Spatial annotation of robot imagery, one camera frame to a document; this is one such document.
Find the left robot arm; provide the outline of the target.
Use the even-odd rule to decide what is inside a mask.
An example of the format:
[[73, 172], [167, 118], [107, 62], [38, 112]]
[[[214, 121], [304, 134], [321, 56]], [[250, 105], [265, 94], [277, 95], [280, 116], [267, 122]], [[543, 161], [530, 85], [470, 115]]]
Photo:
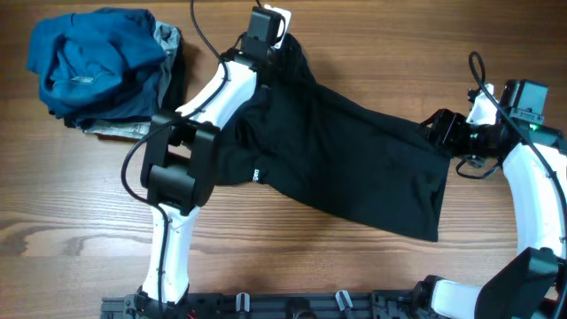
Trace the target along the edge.
[[214, 190], [221, 129], [268, 77], [281, 44], [245, 44], [219, 57], [214, 77], [189, 102], [156, 114], [147, 136], [141, 184], [153, 231], [147, 275], [133, 297], [142, 318], [187, 318], [190, 247], [201, 208]]

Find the black t-shirt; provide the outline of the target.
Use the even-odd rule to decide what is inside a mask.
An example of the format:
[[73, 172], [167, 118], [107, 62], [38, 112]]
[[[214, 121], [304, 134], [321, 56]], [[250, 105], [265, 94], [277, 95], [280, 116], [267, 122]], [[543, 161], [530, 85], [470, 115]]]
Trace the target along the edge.
[[257, 89], [220, 134], [217, 183], [262, 183], [325, 213], [435, 242], [450, 159], [418, 126], [318, 83]]

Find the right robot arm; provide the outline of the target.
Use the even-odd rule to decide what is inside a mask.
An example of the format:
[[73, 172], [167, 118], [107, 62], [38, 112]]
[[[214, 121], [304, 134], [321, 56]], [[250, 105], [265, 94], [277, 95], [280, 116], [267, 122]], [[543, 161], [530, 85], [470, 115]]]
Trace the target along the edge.
[[423, 137], [455, 157], [496, 158], [509, 183], [517, 256], [482, 286], [430, 277], [426, 305], [445, 318], [566, 316], [566, 143], [538, 121], [447, 109], [420, 126]]

